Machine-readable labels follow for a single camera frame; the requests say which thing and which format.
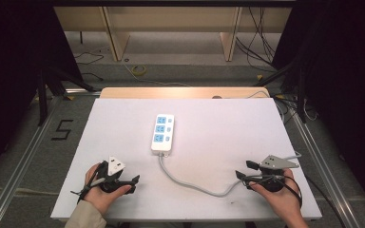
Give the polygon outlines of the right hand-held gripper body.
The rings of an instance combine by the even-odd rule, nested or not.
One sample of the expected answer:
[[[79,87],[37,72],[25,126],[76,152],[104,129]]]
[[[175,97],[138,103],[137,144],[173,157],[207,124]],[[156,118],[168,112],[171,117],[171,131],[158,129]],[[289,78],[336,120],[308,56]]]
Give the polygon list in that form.
[[[286,168],[298,168],[298,164],[269,155],[259,163],[261,175],[257,183],[270,192],[281,190],[284,184],[284,169]]]

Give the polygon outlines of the person's left hand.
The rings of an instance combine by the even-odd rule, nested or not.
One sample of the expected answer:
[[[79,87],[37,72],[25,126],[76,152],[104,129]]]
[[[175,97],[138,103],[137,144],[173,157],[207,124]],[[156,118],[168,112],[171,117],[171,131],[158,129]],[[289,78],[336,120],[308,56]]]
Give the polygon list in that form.
[[[112,193],[106,193],[100,187],[92,187],[85,195],[84,200],[92,204],[104,216],[111,204],[130,189],[130,185],[125,185]]]

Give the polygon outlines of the person's right hand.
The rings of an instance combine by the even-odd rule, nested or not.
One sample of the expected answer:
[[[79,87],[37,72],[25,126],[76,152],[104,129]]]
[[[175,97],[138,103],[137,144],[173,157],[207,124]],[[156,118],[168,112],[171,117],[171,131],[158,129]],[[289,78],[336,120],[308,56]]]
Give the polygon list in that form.
[[[295,226],[297,223],[303,221],[300,212],[300,202],[298,200],[299,188],[294,180],[293,172],[290,169],[284,169],[283,176],[285,186],[277,192],[270,192],[253,181],[250,182],[250,186],[267,200],[273,211],[288,226]]]

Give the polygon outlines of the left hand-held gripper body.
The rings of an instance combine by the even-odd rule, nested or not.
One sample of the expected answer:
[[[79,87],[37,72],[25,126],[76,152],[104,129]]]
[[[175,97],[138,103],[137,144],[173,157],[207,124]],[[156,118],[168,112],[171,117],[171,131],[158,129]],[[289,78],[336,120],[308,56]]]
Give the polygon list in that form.
[[[108,161],[103,161],[99,165],[97,173],[97,180],[102,180],[99,183],[100,188],[106,193],[112,193],[126,185],[125,181],[119,180],[124,169],[125,164],[114,156],[110,156]]]

